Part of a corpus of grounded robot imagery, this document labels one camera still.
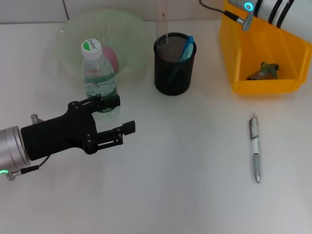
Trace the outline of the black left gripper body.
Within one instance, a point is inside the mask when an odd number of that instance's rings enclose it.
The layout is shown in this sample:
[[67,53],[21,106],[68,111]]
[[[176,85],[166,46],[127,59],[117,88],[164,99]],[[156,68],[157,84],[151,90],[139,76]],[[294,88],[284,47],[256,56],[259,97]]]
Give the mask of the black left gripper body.
[[37,124],[21,128],[26,153],[31,161],[70,149],[80,148],[87,154],[96,151],[97,133],[92,113],[93,103],[68,105],[65,114]]

